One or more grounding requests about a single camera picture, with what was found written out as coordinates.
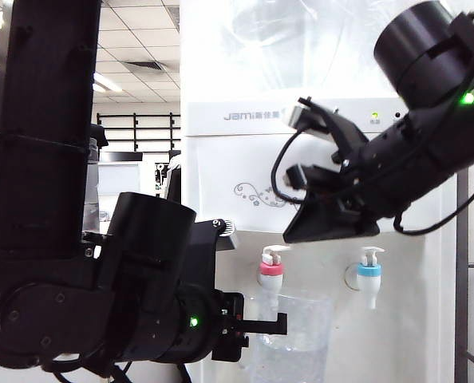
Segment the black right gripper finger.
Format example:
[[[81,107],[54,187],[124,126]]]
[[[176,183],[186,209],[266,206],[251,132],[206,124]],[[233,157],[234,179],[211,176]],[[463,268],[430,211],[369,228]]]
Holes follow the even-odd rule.
[[[377,217],[360,196],[323,199],[309,191],[282,237],[286,243],[307,243],[379,233]]]

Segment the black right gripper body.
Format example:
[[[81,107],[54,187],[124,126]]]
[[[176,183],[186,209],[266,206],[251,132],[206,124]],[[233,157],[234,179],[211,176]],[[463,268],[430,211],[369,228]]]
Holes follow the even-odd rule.
[[[336,139],[336,211],[343,219],[392,218],[440,186],[440,157],[432,140],[439,119],[402,119],[368,140],[355,125]]]

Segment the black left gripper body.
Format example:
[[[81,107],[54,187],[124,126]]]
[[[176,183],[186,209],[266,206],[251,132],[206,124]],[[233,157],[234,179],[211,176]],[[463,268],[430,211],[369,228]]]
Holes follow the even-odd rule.
[[[248,347],[248,336],[243,328],[244,297],[239,292],[223,293],[218,317],[218,337],[211,352],[213,361],[239,361],[242,348]]]

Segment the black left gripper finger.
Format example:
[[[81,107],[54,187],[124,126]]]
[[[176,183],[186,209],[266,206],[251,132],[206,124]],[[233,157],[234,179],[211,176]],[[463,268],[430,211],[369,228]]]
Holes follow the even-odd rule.
[[[239,331],[252,334],[287,334],[287,314],[277,313],[275,321],[240,320]]]

